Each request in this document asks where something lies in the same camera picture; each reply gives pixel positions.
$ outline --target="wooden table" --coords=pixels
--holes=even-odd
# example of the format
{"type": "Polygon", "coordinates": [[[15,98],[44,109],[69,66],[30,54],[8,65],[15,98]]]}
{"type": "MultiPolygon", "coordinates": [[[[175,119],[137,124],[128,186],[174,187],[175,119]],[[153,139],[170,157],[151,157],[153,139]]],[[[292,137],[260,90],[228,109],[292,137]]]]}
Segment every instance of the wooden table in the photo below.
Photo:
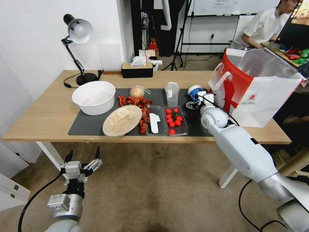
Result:
{"type": "Polygon", "coordinates": [[[291,64],[292,66],[298,68],[301,64],[296,64],[295,61],[290,60],[289,58],[287,58],[283,52],[279,51],[278,47],[273,47],[271,45],[270,42],[263,42],[261,43],[264,47],[268,48],[270,51],[272,51],[273,53],[275,53],[276,55],[278,55],[280,58],[282,58],[283,60],[287,61],[289,64],[291,64]]]}
{"type": "MultiPolygon", "coordinates": [[[[2,137],[6,141],[35,141],[53,162],[58,170],[64,163],[63,159],[51,142],[131,142],[131,143],[214,143],[214,137],[156,137],[156,136],[80,136],[68,135],[79,107],[72,102],[71,96],[75,89],[63,85],[65,78],[77,74],[78,71],[63,71],[35,103],[20,117],[20,119],[2,137]]],[[[100,80],[112,83],[116,88],[130,88],[133,85],[143,85],[147,88],[164,88],[168,82],[176,82],[180,88],[189,88],[201,84],[209,89],[208,81],[211,71],[181,71],[154,72],[152,78],[124,79],[120,74],[102,75],[100,80]]],[[[75,77],[67,82],[77,86],[75,77]]],[[[281,130],[274,120],[264,128],[245,128],[259,143],[289,144],[291,140],[281,130]]],[[[221,187],[237,172],[232,166],[221,179],[221,187]]]]}

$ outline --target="table leg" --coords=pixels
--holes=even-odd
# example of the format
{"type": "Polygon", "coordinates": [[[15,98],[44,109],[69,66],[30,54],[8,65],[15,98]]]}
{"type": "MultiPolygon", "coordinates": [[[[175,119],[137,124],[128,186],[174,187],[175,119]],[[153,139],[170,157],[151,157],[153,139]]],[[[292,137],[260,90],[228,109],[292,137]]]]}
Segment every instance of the table leg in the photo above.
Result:
{"type": "Polygon", "coordinates": [[[51,160],[51,162],[60,171],[61,166],[64,164],[64,160],[61,158],[57,150],[50,142],[36,142],[39,147],[44,151],[45,155],[51,160]]]}
{"type": "Polygon", "coordinates": [[[219,181],[220,188],[224,189],[236,173],[237,169],[234,167],[234,165],[231,164],[228,170],[224,173],[221,180],[219,181]]]}

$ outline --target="clear plastic cup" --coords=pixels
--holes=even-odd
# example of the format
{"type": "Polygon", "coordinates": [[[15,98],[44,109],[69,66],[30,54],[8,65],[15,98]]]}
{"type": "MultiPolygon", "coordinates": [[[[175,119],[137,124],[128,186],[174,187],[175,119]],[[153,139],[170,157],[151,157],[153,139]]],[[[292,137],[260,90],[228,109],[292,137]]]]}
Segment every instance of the clear plastic cup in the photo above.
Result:
{"type": "Polygon", "coordinates": [[[175,107],[178,105],[179,85],[175,82],[168,82],[165,86],[167,105],[175,107]]]}

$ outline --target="desk lamp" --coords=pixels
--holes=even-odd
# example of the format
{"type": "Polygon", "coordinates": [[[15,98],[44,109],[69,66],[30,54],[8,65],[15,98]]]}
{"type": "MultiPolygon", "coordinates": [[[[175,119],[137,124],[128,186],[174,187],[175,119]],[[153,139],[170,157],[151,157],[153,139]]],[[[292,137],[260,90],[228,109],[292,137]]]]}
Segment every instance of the desk lamp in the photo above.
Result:
{"type": "Polygon", "coordinates": [[[80,75],[76,78],[76,83],[78,85],[83,85],[87,82],[97,81],[98,77],[93,73],[84,73],[84,67],[82,64],[75,59],[74,55],[69,49],[69,44],[74,42],[78,44],[83,44],[87,42],[92,35],[92,26],[89,22],[83,19],[76,19],[72,15],[66,14],[63,17],[66,25],[68,25],[69,35],[61,40],[63,45],[68,50],[74,63],[80,70],[80,75]]]}

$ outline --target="shopping bag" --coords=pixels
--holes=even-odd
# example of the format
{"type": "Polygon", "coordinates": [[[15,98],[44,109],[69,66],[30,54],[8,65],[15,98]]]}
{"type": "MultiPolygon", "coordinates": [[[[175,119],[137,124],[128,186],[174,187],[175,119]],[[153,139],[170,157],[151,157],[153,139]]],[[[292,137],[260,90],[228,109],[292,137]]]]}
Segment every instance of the shopping bag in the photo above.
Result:
{"type": "Polygon", "coordinates": [[[297,70],[264,49],[244,53],[238,67],[227,49],[209,81],[215,103],[243,127],[264,127],[301,83],[297,70]]]}

